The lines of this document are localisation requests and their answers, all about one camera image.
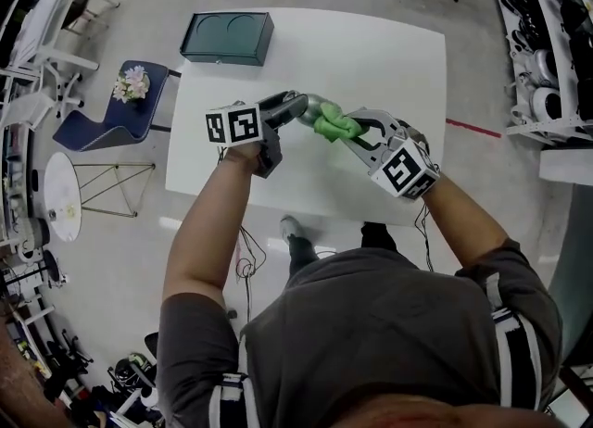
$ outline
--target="blue chair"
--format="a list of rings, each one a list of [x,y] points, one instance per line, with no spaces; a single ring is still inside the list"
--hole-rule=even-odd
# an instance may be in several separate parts
[[[143,142],[150,129],[170,132],[170,128],[153,125],[152,120],[167,78],[182,75],[160,64],[143,61],[126,61],[121,70],[134,66],[144,67],[150,79],[145,99],[124,104],[112,96],[105,118],[99,123],[73,110],[57,129],[54,140],[71,151],[89,151]]]

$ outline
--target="green rag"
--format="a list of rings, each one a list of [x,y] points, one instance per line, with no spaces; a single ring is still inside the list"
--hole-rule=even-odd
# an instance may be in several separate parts
[[[366,132],[357,121],[344,115],[342,108],[332,102],[320,105],[322,115],[315,120],[313,130],[331,143],[338,138],[355,138]]]

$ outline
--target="floor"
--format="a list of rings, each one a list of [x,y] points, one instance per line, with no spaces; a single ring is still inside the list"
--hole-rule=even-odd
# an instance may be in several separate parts
[[[101,63],[99,71],[87,74],[83,83],[84,113],[96,120],[105,112],[112,83],[125,59],[150,60],[172,69],[181,66],[179,44],[193,13],[232,7],[294,6],[372,15],[442,32],[447,42],[448,118],[495,132],[502,132],[507,124],[511,100],[504,86],[511,82],[511,64],[495,0],[460,0],[458,4],[452,0],[120,1],[120,8],[105,13],[109,30],[95,31],[93,38],[82,44],[81,55]],[[174,80],[168,84],[157,124],[170,124],[175,85]],[[51,140],[57,125],[55,118],[48,118],[37,133],[34,153],[39,170],[53,152],[60,150]],[[157,164],[137,219],[85,213],[75,243],[62,243],[53,236],[49,246],[60,268],[68,274],[69,283],[60,289],[45,290],[44,295],[57,307],[57,324],[77,334],[82,347],[95,359],[84,377],[89,385],[108,386],[107,367],[131,351],[146,353],[144,337],[158,328],[170,244],[193,202],[189,195],[165,190],[168,145],[166,133],[151,132],[140,145],[70,154],[75,163],[119,160]],[[570,186],[538,179],[537,149],[538,145],[521,138],[498,139],[448,126],[442,168],[522,244],[548,283],[561,248]],[[126,184],[131,201],[139,200],[145,181],[139,177]],[[117,190],[101,199],[100,204],[110,208],[122,203]],[[38,208],[44,212],[41,203]],[[287,278],[288,256],[278,233],[282,215],[281,210],[269,208],[250,208],[246,214],[245,226],[267,253],[266,263],[253,280],[254,314],[282,291]],[[320,250],[339,251],[360,243],[360,222],[298,217]],[[412,225],[392,227],[390,232],[402,253],[426,269],[423,238]],[[428,232],[436,270],[453,273],[459,263],[431,221]],[[225,295],[229,306],[239,313],[236,328],[240,329],[246,320],[245,288],[236,282],[233,270]]]

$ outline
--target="dark green box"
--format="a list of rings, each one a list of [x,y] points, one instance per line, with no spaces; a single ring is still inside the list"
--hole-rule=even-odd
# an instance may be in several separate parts
[[[192,62],[263,66],[272,31],[268,13],[196,13],[180,51]]]

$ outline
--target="man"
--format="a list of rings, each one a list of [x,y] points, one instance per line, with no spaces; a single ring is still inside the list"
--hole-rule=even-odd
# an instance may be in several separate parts
[[[238,372],[222,288],[258,152],[228,151],[170,251],[158,341],[168,426],[208,426],[208,410],[219,409],[210,406],[214,387]],[[244,329],[261,428],[560,426],[541,412],[499,405],[486,297],[486,279],[497,273],[504,306],[532,323],[543,409],[561,350],[561,321],[543,284],[518,244],[446,176],[423,199],[463,266],[454,277],[418,270],[378,224],[363,226],[362,248],[317,260],[297,222],[283,220],[288,284]]]

